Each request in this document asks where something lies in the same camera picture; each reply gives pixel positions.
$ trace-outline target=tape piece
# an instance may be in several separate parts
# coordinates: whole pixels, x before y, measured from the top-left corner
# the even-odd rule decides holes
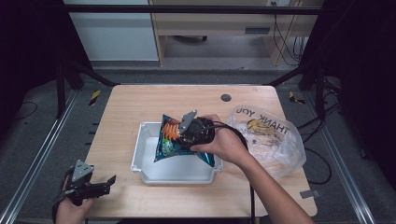
[[[305,105],[305,100],[297,100],[297,99],[294,97],[294,93],[293,93],[292,91],[289,91],[289,100],[290,100],[291,102],[295,102],[295,103],[297,103],[297,104],[299,104],[299,105]]]
[[[316,198],[316,197],[320,196],[321,194],[317,189],[314,189],[314,190],[309,189],[309,190],[300,192],[300,195],[303,199],[305,199],[305,198],[309,198],[309,197]]]
[[[95,105],[96,100],[98,99],[100,91],[95,91],[92,95],[89,105]]]

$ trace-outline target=white tray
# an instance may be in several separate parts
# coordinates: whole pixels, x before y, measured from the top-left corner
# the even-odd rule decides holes
[[[161,123],[142,122],[134,149],[131,169],[147,184],[209,184],[222,171],[222,160],[215,155],[212,168],[196,155],[174,156],[154,162]]]

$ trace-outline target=plastic bag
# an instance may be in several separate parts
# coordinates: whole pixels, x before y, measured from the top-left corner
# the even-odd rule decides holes
[[[196,155],[199,159],[210,165],[215,166],[213,154],[204,152],[193,152],[182,146],[179,142],[178,125],[180,121],[167,115],[163,115],[158,144],[155,153],[155,161],[181,155]]]
[[[273,178],[289,175],[304,165],[303,141],[291,122],[257,106],[240,105],[227,124],[244,135],[250,154]]]

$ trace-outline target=white plastic bag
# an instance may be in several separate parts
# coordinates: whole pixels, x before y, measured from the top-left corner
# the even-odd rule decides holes
[[[303,141],[296,127],[254,105],[240,105],[227,124],[247,140],[250,154],[273,177],[289,175],[306,161]]]

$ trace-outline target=light wood tabletop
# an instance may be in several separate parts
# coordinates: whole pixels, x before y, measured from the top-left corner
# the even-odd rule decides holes
[[[223,102],[222,94],[232,99]],[[94,165],[92,183],[117,175],[110,194],[96,200],[88,217],[249,217],[249,183],[235,165],[224,162],[223,171],[210,184],[148,185],[131,171],[141,122],[161,122],[198,110],[198,116],[218,114],[226,121],[238,105],[257,105],[285,118],[276,90],[269,86],[120,85],[114,87],[93,139],[86,162]],[[303,168],[279,178],[278,183],[308,213],[317,207]],[[256,195],[256,216],[267,215]]]

